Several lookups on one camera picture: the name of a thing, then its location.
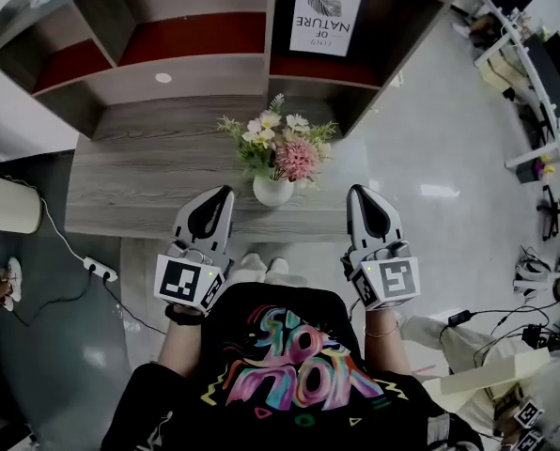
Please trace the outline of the white black office chair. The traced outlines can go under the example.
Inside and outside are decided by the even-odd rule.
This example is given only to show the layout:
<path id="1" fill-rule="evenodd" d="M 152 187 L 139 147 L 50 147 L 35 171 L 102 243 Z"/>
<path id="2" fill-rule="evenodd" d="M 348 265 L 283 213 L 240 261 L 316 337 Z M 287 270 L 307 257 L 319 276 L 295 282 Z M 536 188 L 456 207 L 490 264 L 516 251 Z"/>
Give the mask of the white black office chair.
<path id="1" fill-rule="evenodd" d="M 551 266 L 541 259 L 532 248 L 521 247 L 521 255 L 515 265 L 514 293 L 526 301 L 534 299 L 547 289 L 552 274 Z"/>

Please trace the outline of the cream ribbed cylinder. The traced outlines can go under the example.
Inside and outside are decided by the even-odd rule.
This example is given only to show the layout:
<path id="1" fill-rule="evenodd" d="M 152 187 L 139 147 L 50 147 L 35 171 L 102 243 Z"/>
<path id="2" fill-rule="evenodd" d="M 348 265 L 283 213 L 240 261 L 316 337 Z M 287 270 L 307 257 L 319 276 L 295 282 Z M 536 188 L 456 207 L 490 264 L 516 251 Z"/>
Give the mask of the cream ribbed cylinder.
<path id="1" fill-rule="evenodd" d="M 34 233 L 41 215 L 42 204 L 36 190 L 0 179 L 0 231 Z"/>

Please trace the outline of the framed leaf print picture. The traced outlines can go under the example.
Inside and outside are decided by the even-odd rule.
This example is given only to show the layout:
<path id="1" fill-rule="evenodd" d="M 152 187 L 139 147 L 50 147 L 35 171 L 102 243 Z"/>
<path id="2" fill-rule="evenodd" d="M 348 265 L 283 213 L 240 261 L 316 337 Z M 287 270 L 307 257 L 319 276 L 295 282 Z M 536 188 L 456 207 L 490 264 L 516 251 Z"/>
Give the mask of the framed leaf print picture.
<path id="1" fill-rule="evenodd" d="M 345 57 L 365 0 L 293 0 L 288 50 Z"/>

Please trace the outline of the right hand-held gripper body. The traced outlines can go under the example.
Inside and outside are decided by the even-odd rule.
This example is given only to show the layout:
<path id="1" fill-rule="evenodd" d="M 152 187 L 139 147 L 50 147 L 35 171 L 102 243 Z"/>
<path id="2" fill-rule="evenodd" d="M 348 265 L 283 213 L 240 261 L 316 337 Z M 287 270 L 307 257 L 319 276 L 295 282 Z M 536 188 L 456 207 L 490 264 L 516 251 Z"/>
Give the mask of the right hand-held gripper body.
<path id="1" fill-rule="evenodd" d="M 420 295 L 418 259 L 406 240 L 373 252 L 350 249 L 341 262 L 366 310 L 395 307 Z"/>

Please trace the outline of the person's right forearm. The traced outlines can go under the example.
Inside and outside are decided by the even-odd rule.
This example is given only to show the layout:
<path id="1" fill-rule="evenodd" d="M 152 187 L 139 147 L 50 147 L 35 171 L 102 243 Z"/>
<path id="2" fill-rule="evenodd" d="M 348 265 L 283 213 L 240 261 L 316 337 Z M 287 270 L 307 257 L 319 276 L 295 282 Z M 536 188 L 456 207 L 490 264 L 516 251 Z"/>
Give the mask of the person's right forearm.
<path id="1" fill-rule="evenodd" d="M 412 368 L 391 308 L 366 312 L 365 359 L 378 371 L 410 375 Z"/>

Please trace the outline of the grey wood-grain table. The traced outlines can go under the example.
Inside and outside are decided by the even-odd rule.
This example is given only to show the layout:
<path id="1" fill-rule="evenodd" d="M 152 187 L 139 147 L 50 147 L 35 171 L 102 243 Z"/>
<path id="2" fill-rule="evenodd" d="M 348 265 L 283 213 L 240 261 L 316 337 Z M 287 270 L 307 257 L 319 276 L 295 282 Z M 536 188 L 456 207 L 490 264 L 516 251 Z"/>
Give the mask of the grey wood-grain table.
<path id="1" fill-rule="evenodd" d="M 227 184 L 236 194 L 232 236 L 237 241 L 345 241 L 347 190 L 369 181 L 364 141 L 334 141 L 316 187 L 297 187 L 287 204 L 267 208 L 241 171 L 235 143 L 217 127 L 220 117 L 245 121 L 263 104 L 255 96 L 218 96 L 109 107 L 93 138 L 78 142 L 66 229 L 164 240 L 185 203 Z"/>

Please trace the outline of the black printed T-shirt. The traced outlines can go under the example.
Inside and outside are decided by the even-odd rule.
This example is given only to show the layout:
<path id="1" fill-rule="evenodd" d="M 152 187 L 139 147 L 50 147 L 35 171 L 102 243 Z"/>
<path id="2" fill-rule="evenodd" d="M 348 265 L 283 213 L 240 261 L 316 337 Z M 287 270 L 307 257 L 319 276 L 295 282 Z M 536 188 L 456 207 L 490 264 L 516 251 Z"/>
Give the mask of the black printed T-shirt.
<path id="1" fill-rule="evenodd" d="M 411 376 L 361 356 L 333 292 L 229 287 L 202 326 L 194 378 L 139 366 L 101 451 L 483 451 Z"/>

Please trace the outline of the black computer monitor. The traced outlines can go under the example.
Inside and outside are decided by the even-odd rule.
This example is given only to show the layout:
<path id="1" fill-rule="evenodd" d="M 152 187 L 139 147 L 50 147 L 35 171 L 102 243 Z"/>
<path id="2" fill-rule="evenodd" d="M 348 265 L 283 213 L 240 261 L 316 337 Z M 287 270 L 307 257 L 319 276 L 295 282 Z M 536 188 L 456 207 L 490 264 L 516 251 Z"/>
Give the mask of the black computer monitor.
<path id="1" fill-rule="evenodd" d="M 539 34 L 532 34 L 523 44 L 551 104 L 555 106 L 555 115 L 560 117 L 560 32 L 546 40 Z"/>

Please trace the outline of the black wristband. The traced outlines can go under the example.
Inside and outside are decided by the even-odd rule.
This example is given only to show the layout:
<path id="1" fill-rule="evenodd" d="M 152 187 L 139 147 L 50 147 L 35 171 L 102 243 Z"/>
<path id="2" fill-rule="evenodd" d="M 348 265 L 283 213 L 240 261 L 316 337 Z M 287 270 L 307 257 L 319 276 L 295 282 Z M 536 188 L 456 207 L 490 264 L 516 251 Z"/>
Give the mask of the black wristband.
<path id="1" fill-rule="evenodd" d="M 175 304 L 168 304 L 164 310 L 170 321 L 178 326 L 198 326 L 205 320 L 205 315 L 199 311 L 193 313 L 192 309 Z"/>

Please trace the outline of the person's white shoe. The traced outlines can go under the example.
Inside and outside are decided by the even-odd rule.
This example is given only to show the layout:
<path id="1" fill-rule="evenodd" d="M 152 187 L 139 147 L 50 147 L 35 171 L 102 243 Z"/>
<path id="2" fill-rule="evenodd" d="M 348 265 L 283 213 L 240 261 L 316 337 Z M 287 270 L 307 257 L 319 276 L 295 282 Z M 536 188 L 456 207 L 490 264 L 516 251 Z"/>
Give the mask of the person's white shoe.
<path id="1" fill-rule="evenodd" d="M 8 285 L 8 293 L 2 299 L 2 305 L 8 312 L 12 312 L 14 304 L 18 303 L 23 296 L 23 272 L 21 263 L 16 257 L 11 257 L 8 260 L 5 269 L 0 271 L 0 278 Z"/>
<path id="2" fill-rule="evenodd" d="M 275 258 L 266 273 L 266 279 L 268 281 L 285 281 L 289 277 L 289 265 L 288 262 L 281 258 Z"/>
<path id="3" fill-rule="evenodd" d="M 247 282 L 263 282 L 268 267 L 258 253 L 251 252 L 242 258 L 241 270 L 246 272 L 245 279 Z"/>

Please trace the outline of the person's left white shoe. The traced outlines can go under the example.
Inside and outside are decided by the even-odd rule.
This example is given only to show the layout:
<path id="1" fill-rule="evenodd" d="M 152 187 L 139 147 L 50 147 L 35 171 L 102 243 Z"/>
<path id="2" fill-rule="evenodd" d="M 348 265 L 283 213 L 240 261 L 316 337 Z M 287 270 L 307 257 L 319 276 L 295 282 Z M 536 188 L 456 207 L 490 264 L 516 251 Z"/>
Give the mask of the person's left white shoe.
<path id="1" fill-rule="evenodd" d="M 258 253 L 251 252 L 242 258 L 241 270 L 246 272 L 245 279 L 247 282 L 263 282 L 268 267 Z"/>

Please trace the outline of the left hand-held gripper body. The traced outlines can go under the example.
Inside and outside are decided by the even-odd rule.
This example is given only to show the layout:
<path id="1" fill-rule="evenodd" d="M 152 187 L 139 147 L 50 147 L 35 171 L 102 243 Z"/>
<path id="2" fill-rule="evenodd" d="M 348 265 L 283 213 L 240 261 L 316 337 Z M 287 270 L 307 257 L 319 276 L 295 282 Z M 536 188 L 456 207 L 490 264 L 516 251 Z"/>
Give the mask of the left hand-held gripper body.
<path id="1" fill-rule="evenodd" d="M 227 241 L 173 241 L 156 263 L 154 296 L 206 314 L 220 294 L 232 259 Z"/>

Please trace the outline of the dark grey bin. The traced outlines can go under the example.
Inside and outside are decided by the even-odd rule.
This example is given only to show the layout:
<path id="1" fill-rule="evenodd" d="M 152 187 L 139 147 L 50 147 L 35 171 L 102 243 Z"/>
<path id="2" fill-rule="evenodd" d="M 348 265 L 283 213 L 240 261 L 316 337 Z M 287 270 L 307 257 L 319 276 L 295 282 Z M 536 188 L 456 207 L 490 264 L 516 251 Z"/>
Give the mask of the dark grey bin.
<path id="1" fill-rule="evenodd" d="M 542 181 L 554 172 L 555 167 L 551 164 L 551 159 L 547 156 L 541 156 L 531 161 L 521 163 L 516 168 L 516 176 L 520 184 Z"/>

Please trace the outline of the pink white flowers white vase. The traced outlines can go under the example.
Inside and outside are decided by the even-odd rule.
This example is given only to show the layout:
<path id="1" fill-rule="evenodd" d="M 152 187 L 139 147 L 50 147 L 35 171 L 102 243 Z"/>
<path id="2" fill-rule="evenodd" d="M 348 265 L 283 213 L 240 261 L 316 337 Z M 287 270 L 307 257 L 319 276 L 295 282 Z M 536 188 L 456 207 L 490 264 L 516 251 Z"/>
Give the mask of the pink white flowers white vase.
<path id="1" fill-rule="evenodd" d="M 283 111 L 285 95 L 276 94 L 267 109 L 248 122 L 223 116 L 217 127 L 236 143 L 244 174 L 253 179 L 257 201 L 268 208 L 286 204 L 297 185 L 316 187 L 319 167 L 332 158 L 337 124 L 313 124 Z"/>

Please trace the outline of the person's left forearm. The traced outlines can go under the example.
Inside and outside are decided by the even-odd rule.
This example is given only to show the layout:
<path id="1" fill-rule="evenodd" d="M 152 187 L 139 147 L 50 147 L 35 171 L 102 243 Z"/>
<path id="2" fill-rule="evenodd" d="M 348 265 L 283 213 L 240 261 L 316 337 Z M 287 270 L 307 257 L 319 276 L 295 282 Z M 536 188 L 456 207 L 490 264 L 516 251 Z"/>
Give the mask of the person's left forearm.
<path id="1" fill-rule="evenodd" d="M 202 324 L 198 326 L 178 326 L 175 322 L 169 320 L 157 363 L 176 372 L 183 378 L 191 379 L 199 367 Z"/>

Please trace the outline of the white power strip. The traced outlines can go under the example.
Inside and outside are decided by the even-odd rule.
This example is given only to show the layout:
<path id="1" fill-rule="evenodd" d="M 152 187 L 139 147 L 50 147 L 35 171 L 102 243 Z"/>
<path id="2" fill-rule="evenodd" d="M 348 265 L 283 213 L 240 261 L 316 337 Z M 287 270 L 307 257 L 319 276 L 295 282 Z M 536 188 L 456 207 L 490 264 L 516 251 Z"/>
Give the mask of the white power strip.
<path id="1" fill-rule="evenodd" d="M 83 259 L 84 267 L 91 273 L 104 279 L 106 282 L 115 282 L 118 279 L 117 272 L 101 264 L 99 261 L 92 257 L 85 257 Z"/>

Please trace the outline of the person's right white shoe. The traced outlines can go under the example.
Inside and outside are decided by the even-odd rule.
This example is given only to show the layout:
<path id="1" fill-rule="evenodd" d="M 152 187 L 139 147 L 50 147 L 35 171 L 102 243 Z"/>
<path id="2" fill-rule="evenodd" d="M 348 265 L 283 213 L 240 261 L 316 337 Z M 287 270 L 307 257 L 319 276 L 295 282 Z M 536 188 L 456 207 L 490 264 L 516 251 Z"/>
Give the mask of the person's right white shoe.
<path id="1" fill-rule="evenodd" d="M 288 262 L 281 258 L 275 258 L 266 273 L 266 279 L 268 281 L 285 281 L 289 277 L 289 265 Z"/>

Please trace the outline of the long white office desk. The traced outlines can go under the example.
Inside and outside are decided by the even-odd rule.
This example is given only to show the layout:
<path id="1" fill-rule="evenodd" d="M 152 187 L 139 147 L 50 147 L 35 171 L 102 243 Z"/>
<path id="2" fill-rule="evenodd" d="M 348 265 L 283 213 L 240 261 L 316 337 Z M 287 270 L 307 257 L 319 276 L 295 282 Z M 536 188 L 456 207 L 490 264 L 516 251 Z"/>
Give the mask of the long white office desk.
<path id="1" fill-rule="evenodd" d="M 531 83 L 531 90 L 537 96 L 538 102 L 544 106 L 548 122 L 554 132 L 554 137 L 544 146 L 527 151 L 518 157 L 505 161 L 505 168 L 514 171 L 523 163 L 531 162 L 532 160 L 542 156 L 549 156 L 552 158 L 553 163 L 559 164 L 559 167 L 556 170 L 556 176 L 560 180 L 560 117 L 558 117 L 555 113 L 556 104 L 552 103 L 550 96 L 543 85 L 543 81 L 537 67 L 530 56 L 530 49 L 524 45 L 518 28 L 502 13 L 498 7 L 494 5 L 491 0 L 481 1 L 483 2 L 483 5 L 498 18 L 506 33 L 501 36 L 489 50 L 478 57 L 474 62 L 474 65 L 479 67 L 482 62 L 488 61 L 489 57 L 497 50 L 501 49 L 507 42 L 511 42 L 514 45 L 523 67 L 525 68 L 526 74 Z"/>

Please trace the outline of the grey wooden shelf hutch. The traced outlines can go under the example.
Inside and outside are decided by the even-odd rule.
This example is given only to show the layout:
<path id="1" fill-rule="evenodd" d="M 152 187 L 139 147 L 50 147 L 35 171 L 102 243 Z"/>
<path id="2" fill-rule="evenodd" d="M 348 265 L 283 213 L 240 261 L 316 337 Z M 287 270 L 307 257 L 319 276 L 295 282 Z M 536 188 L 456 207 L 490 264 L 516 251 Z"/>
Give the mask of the grey wooden shelf hutch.
<path id="1" fill-rule="evenodd" d="M 365 0 L 330 57 L 288 50 L 293 0 L 5 0 L 0 71 L 85 136 L 114 105 L 278 93 L 348 135 L 453 2 Z"/>

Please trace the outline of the person's white trousers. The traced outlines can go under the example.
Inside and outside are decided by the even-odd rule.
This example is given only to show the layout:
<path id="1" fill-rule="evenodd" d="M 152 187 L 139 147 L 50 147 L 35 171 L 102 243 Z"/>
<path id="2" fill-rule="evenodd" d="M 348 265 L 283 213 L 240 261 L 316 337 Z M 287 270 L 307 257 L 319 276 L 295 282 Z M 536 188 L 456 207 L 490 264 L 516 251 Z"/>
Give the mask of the person's white trousers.
<path id="1" fill-rule="evenodd" d="M 308 288 L 308 281 L 296 274 L 283 272 L 261 272 L 250 270 L 238 270 L 231 275 L 233 284 L 258 283 L 288 288 Z"/>

